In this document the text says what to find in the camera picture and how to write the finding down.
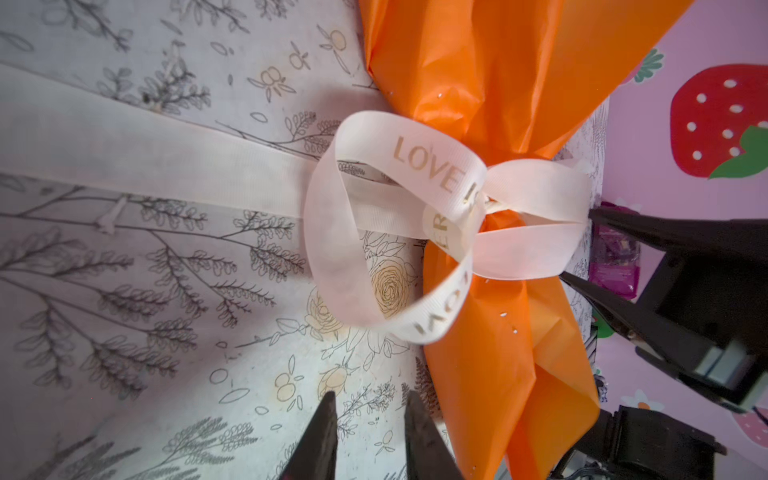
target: orange plastic bag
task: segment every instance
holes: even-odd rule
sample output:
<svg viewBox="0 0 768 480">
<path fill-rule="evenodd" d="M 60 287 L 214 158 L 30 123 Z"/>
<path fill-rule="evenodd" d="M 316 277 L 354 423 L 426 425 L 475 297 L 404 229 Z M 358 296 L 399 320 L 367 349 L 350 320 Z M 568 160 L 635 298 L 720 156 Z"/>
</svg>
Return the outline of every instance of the orange plastic bag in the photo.
<svg viewBox="0 0 768 480">
<path fill-rule="evenodd" d="M 487 165 L 552 158 L 693 0 L 360 0 L 366 64 L 394 109 Z M 515 227 L 500 212 L 484 228 Z M 425 291 L 454 267 L 434 245 Z M 448 334 L 425 347 L 459 468 L 545 478 L 598 401 L 557 278 L 474 278 Z"/>
</svg>

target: crease in orange wrapper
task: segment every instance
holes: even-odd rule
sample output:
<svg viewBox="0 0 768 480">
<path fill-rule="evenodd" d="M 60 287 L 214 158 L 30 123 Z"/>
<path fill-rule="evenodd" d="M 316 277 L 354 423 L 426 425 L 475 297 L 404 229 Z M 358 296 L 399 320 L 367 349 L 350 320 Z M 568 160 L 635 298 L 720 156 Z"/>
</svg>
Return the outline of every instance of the crease in orange wrapper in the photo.
<svg viewBox="0 0 768 480">
<path fill-rule="evenodd" d="M 360 0 L 366 67 L 394 110 L 491 166 L 550 159 L 693 0 Z M 483 230 L 521 226 L 513 212 Z M 434 244 L 430 291 L 456 265 Z M 465 478 L 542 480 L 599 404 L 558 278 L 475 276 L 453 327 L 425 354 Z"/>
</svg>

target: pink surface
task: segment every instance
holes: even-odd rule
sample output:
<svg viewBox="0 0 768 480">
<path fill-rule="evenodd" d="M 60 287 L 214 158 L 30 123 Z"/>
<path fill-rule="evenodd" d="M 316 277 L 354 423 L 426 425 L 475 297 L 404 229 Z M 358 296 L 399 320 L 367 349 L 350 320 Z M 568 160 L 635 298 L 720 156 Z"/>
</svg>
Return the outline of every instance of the pink surface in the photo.
<svg viewBox="0 0 768 480">
<path fill-rule="evenodd" d="M 675 164 L 670 147 L 670 103 L 689 78 L 715 65 L 768 65 L 768 2 L 698 0 L 657 48 L 664 66 L 611 95 L 604 199 L 659 217 L 768 218 L 768 170 L 740 179 L 692 177 Z M 661 253 L 643 249 L 641 289 L 660 259 Z M 604 409 L 640 401 L 663 406 L 664 413 L 768 469 L 768 449 L 750 440 L 730 412 L 646 364 L 626 340 L 616 335 L 598 340 L 597 367 L 608 382 Z M 758 405 L 768 407 L 768 396 Z"/>
</svg>

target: green leaf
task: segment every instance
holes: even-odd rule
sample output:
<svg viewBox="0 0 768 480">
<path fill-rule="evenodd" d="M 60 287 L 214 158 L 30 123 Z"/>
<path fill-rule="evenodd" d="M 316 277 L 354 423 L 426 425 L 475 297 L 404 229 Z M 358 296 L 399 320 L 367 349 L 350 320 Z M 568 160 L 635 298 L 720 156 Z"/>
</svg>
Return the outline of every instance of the green leaf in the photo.
<svg viewBox="0 0 768 480">
<path fill-rule="evenodd" d="M 747 128 L 740 145 L 744 153 L 722 163 L 710 178 L 744 178 L 768 168 L 768 128 Z"/>
</svg>

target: orange wrapping paper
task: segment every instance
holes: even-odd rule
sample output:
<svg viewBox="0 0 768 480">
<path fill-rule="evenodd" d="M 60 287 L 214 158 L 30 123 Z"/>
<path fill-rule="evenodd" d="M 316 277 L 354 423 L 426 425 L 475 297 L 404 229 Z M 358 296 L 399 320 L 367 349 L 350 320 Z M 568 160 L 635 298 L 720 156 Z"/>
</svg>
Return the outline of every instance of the orange wrapping paper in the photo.
<svg viewBox="0 0 768 480">
<path fill-rule="evenodd" d="M 399 114 L 487 165 L 552 158 L 693 0 L 360 0 L 369 73 Z M 483 228 L 522 225 L 512 212 Z M 429 291 L 455 266 L 424 257 Z M 597 393 L 557 278 L 475 277 L 425 347 L 459 468 L 540 480 L 593 424 Z"/>
</svg>

